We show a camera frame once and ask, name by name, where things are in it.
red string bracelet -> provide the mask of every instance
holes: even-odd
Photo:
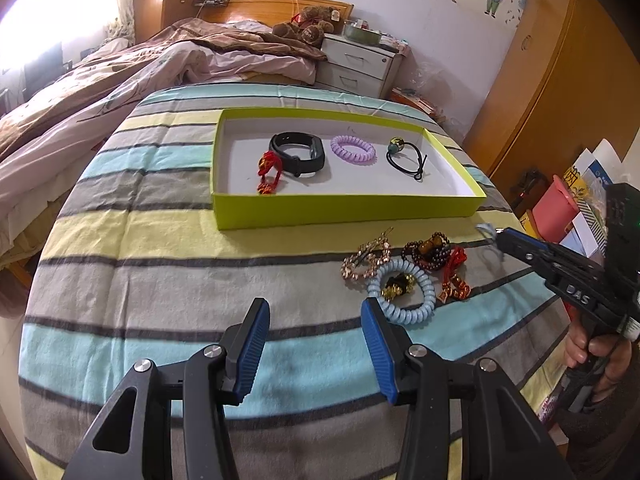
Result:
[[[445,303],[449,297],[464,300],[471,293],[471,287],[456,274],[456,269],[464,262],[466,262],[465,250],[462,247],[455,247],[442,273],[442,292],[438,295],[442,303]]]
[[[271,171],[271,168],[275,168],[275,178],[271,182],[267,182],[267,173]],[[258,161],[258,176],[260,177],[260,184],[258,184],[258,193],[261,195],[273,194],[278,187],[278,181],[282,174],[282,161],[280,157],[274,152],[264,152]]]

teddy bear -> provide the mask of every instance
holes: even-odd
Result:
[[[273,33],[288,40],[299,40],[314,47],[320,47],[325,34],[331,34],[334,9],[322,6],[306,6],[289,23],[279,23]]]

window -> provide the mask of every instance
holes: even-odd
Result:
[[[116,0],[17,0],[0,22],[0,68],[22,66],[56,43],[93,34],[117,15]]]

bed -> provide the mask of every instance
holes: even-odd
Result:
[[[487,195],[470,218],[219,232],[209,195],[220,108],[350,111],[430,129]],[[568,319],[529,267],[503,261],[474,228],[519,227],[495,187],[426,115],[371,98],[291,86],[218,84],[156,92],[91,161],[62,208],[31,290],[20,394],[38,480],[58,480],[82,435],[133,362],[183,360],[271,305],[254,389],[226,410],[240,478],[380,479],[397,467],[406,411],[379,393],[343,258],[390,224],[394,254],[442,231],[465,247],[471,297],[409,330],[445,358],[495,358],[534,409],[562,373]],[[460,474],[460,414],[450,478]],[[184,478],[182,421],[172,421],[174,478]]]
[[[140,99],[155,90],[205,80],[312,84],[316,60],[324,55],[268,32],[300,5],[313,4],[339,9],[338,26],[353,9],[333,0],[230,0],[223,10],[204,9],[203,21],[182,20],[143,44],[85,60],[2,118],[0,287],[8,282],[29,285],[21,265],[41,250],[68,191]],[[111,108],[105,110],[104,102]],[[99,114],[110,118],[96,127]],[[0,316],[23,311],[24,304],[6,303],[0,294]]]

wooden headboard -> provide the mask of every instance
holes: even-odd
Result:
[[[200,17],[210,23],[255,20],[273,27],[277,23],[289,22],[303,7],[312,5],[340,11],[340,22],[334,23],[336,32],[341,32],[344,20],[349,19],[353,10],[353,4],[334,0],[229,0],[226,7],[205,7]]]

